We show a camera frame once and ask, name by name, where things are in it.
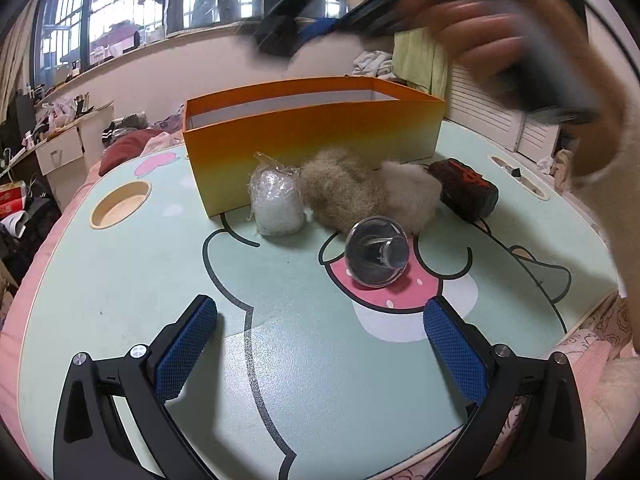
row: blurred hand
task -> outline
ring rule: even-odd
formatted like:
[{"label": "blurred hand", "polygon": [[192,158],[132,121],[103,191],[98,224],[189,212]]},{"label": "blurred hand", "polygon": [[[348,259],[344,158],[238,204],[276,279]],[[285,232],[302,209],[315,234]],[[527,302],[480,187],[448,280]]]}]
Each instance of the blurred hand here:
[{"label": "blurred hand", "polygon": [[[600,118],[596,123],[566,126],[580,139],[574,158],[574,174],[599,170],[617,152],[626,92],[590,47],[584,24],[564,0],[521,1],[548,28],[576,72],[600,99]],[[402,0],[399,9],[412,26],[426,27],[444,46],[450,59],[468,69],[489,93],[492,93],[492,76],[511,66],[526,49],[526,38],[521,38],[514,30],[517,16],[492,14],[481,0],[445,3]]]}]

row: pink bedsheet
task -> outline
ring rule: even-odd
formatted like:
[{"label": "pink bedsheet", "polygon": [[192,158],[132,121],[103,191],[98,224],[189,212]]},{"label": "pink bedsheet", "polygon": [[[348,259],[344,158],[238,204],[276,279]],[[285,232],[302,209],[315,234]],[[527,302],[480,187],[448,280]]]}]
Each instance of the pink bedsheet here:
[{"label": "pink bedsheet", "polygon": [[31,267],[22,280],[22,284],[2,327],[2,332],[0,332],[0,416],[4,420],[9,433],[22,449],[22,452],[35,467],[38,466],[27,446],[18,416],[18,375],[22,344],[31,313],[31,306],[40,285],[40,279],[66,226],[73,218],[76,210],[78,210],[84,197],[89,193],[89,190],[100,180],[100,176],[98,176],[99,169],[100,163],[97,163],[89,170],[89,175],[84,184],[76,191],[62,216],[41,245]]}]

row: yellow-green cloth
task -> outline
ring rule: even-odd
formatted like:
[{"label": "yellow-green cloth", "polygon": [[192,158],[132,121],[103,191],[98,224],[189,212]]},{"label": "yellow-green cloth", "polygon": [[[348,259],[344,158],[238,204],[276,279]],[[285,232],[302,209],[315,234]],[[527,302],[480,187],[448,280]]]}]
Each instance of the yellow-green cloth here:
[{"label": "yellow-green cloth", "polygon": [[397,32],[393,71],[412,88],[444,99],[447,91],[447,55],[424,28]]}]

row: screw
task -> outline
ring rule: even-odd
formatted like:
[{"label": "screw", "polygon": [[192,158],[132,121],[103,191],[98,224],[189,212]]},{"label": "screw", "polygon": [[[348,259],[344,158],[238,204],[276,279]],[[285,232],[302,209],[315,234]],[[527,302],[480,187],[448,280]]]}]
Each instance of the screw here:
[{"label": "screw", "polygon": [[129,355],[135,359],[140,359],[144,354],[146,354],[146,346],[144,345],[135,345],[129,351]]},{"label": "screw", "polygon": [[511,349],[507,345],[494,346],[494,352],[498,357],[509,357],[511,355]]},{"label": "screw", "polygon": [[569,360],[562,352],[554,352],[554,361],[556,361],[556,363],[558,363],[559,365],[565,365]]},{"label": "screw", "polygon": [[86,354],[84,352],[80,352],[79,354],[74,355],[73,362],[75,365],[81,365],[86,361]]}]

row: furry object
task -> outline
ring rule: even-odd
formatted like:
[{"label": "furry object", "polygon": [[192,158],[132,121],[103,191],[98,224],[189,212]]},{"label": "furry object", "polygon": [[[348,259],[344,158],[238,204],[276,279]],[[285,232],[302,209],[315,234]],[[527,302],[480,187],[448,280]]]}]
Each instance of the furry object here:
[{"label": "furry object", "polygon": [[325,227],[346,234],[363,218],[382,214],[374,171],[346,150],[322,150],[302,166],[300,179],[305,203]]},{"label": "furry object", "polygon": [[417,164],[383,162],[376,172],[385,191],[383,214],[417,235],[435,214],[442,184]]}]

